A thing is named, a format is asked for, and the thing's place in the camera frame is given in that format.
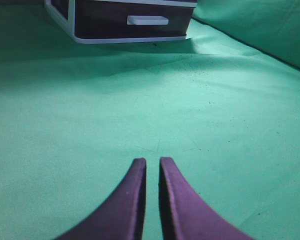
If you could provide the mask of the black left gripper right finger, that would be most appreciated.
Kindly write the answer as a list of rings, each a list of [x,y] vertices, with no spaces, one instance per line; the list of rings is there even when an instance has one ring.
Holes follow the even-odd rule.
[[[171,157],[159,165],[159,213],[165,240],[251,240],[195,192]]]

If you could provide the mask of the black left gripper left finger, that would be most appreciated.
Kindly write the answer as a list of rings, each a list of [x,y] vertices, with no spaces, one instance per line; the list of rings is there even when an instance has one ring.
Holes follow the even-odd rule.
[[[147,164],[132,161],[107,199],[57,240],[141,240],[146,211]]]

